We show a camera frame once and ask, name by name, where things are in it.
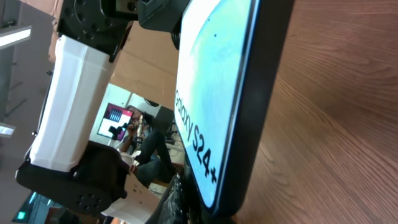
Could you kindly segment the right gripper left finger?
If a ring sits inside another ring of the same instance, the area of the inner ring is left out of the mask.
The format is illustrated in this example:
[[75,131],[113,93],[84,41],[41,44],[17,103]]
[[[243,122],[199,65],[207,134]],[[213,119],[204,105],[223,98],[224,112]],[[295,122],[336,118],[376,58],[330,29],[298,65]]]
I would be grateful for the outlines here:
[[174,175],[157,208],[149,218],[149,224],[187,224],[187,207],[181,176]]

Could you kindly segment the Samsung Galaxy smartphone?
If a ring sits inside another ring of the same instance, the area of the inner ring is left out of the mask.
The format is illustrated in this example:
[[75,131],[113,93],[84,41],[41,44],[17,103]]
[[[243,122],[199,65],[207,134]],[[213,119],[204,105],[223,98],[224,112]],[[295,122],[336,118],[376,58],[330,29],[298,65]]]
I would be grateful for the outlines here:
[[191,0],[182,16],[174,115],[213,217],[242,206],[293,0]]

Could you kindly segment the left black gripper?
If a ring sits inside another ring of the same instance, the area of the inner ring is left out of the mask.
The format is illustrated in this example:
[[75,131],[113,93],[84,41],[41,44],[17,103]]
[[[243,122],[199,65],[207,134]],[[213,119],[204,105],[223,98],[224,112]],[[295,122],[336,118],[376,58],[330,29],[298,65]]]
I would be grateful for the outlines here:
[[189,0],[103,0],[106,16],[137,21],[147,30],[168,32],[176,49],[180,48],[183,12]]

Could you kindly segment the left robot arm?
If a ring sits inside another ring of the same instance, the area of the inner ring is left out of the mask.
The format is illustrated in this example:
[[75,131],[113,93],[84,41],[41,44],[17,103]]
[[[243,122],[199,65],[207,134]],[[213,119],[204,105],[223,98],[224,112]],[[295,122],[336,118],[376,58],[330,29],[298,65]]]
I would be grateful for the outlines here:
[[80,214],[153,214],[159,201],[148,191],[128,196],[127,164],[115,148],[91,141],[90,131],[131,22],[172,32],[186,6],[176,0],[64,0],[52,81],[38,133],[16,172],[18,184]]

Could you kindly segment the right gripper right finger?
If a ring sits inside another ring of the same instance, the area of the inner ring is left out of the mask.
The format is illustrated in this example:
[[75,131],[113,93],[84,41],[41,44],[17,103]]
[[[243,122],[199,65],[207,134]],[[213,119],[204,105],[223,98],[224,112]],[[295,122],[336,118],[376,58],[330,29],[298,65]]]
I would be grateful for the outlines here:
[[188,208],[188,219],[195,224],[236,224],[234,217],[211,217],[202,205],[200,194],[195,185],[193,171],[188,161],[184,158],[183,167],[183,192]]

